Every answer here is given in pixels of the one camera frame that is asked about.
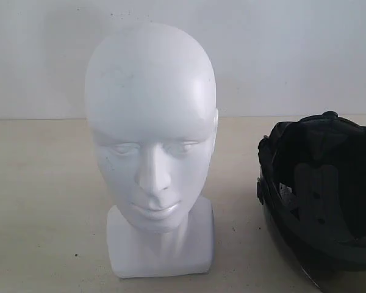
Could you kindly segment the black helmet with visor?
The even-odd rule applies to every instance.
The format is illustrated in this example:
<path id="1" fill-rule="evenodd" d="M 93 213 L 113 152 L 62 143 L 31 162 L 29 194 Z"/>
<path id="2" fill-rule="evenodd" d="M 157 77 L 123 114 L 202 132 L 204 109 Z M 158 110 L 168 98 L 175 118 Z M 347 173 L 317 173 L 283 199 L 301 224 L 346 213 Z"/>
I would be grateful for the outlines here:
<path id="1" fill-rule="evenodd" d="M 321 292 L 366 292 L 366 126 L 334 111 L 279 121 L 258 160 L 257 197 L 290 268 Z"/>

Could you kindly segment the white mannequin head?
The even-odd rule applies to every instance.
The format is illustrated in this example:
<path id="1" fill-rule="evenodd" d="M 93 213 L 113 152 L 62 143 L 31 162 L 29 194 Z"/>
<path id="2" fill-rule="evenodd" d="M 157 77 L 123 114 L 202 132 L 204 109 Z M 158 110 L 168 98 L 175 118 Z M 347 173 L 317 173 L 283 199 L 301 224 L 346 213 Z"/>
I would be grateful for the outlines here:
<path id="1" fill-rule="evenodd" d="M 113 272 L 121 278 L 207 272 L 214 212 L 201 192 L 218 109 L 203 47 L 166 24 L 122 28 L 91 55 L 84 93 L 113 202 L 106 227 Z"/>

